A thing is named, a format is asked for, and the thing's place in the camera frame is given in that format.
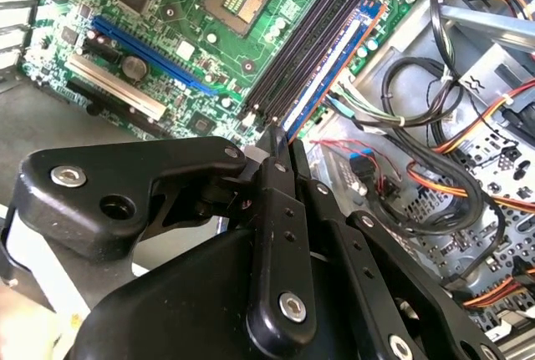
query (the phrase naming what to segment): blue pci express slot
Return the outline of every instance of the blue pci express slot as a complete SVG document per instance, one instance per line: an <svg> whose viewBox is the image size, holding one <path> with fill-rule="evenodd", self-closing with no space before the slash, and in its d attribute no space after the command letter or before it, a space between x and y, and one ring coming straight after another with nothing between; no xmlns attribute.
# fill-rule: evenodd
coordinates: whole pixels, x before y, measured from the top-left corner
<svg viewBox="0 0 535 360"><path fill-rule="evenodd" d="M197 78L195 78L195 76L182 69L176 63L164 58L154 49L147 46L145 43L142 43L139 39L130 36L126 32L123 32L102 16L95 16L93 18L93 28L104 36L114 39L127 51L145 60L147 63L158 68L162 72L165 72L170 77L182 82L187 87L200 90L202 93L208 95L217 93L216 90L210 89L201 83Z"/></svg>
<svg viewBox="0 0 535 360"><path fill-rule="evenodd" d="M331 84L375 27L384 11L381 3L364 2L351 13L330 50L284 117L282 126L287 131L288 140L297 137L299 130L329 92Z"/></svg>

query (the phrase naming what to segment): hex bolt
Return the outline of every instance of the hex bolt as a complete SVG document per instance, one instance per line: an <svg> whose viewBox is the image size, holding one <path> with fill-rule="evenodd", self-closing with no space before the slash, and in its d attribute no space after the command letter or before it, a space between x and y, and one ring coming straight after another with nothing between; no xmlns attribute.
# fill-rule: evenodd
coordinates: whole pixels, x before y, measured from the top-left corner
<svg viewBox="0 0 535 360"><path fill-rule="evenodd" d="M277 168L281 172L286 172L286 167L282 164L279 164L278 162L275 163L275 168Z"/></svg>
<svg viewBox="0 0 535 360"><path fill-rule="evenodd" d="M397 335L390 335L388 342L392 352L399 360L412 360L412 351L407 342Z"/></svg>
<svg viewBox="0 0 535 360"><path fill-rule="evenodd" d="M290 321L300 323L307 316L307 309L303 301L291 292L283 293L278 298L278 305L281 307L281 312Z"/></svg>
<svg viewBox="0 0 535 360"><path fill-rule="evenodd" d="M56 166L50 172L50 179L56 185L63 187L80 187L87 182L84 171L78 166L72 165Z"/></svg>
<svg viewBox="0 0 535 360"><path fill-rule="evenodd" d="M234 147L226 147L225 154L232 158L237 158L240 156Z"/></svg>
<svg viewBox="0 0 535 360"><path fill-rule="evenodd" d="M481 345L481 349L483 353L485 353L485 356L487 356L488 360L498 360L496 354L494 354L494 352L488 346Z"/></svg>
<svg viewBox="0 0 535 360"><path fill-rule="evenodd" d="M374 227L374 222L366 215L364 215L362 218L362 223L365 224L366 226L368 226L369 228L373 228Z"/></svg>
<svg viewBox="0 0 535 360"><path fill-rule="evenodd" d="M324 195L328 195L329 194L329 189L327 189L327 187L325 187L321 183L318 183L318 190L319 190L320 193L322 193Z"/></svg>

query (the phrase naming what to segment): cable tie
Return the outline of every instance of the cable tie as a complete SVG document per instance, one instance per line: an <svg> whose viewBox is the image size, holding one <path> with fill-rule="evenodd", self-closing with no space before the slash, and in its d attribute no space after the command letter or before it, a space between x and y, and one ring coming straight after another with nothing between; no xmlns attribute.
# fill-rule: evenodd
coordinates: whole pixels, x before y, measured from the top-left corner
<svg viewBox="0 0 535 360"><path fill-rule="evenodd" d="M505 104L507 104L507 105L512 105L512 103L514 102L514 100L511 98L511 96L509 94L507 94L507 93L502 95L502 97L505 99Z"/></svg>

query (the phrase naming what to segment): silver metal panel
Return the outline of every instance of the silver metal panel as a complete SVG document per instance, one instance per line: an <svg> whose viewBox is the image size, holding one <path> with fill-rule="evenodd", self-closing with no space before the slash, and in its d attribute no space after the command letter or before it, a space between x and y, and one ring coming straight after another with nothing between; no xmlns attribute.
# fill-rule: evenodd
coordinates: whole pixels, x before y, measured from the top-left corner
<svg viewBox="0 0 535 360"><path fill-rule="evenodd" d="M527 53L535 51L535 23L528 20L448 5L442 6L442 16L461 26L483 32L497 43Z"/></svg>

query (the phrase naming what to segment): white pci slot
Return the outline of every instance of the white pci slot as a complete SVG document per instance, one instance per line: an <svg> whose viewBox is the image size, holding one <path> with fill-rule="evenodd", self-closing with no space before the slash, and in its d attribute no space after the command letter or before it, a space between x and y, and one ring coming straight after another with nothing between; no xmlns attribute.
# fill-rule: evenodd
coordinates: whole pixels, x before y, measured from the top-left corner
<svg viewBox="0 0 535 360"><path fill-rule="evenodd" d="M76 74L88 79L91 83L96 84L156 121L160 120L166 111L165 105L141 93L135 87L106 72L81 55L73 53L65 65Z"/></svg>

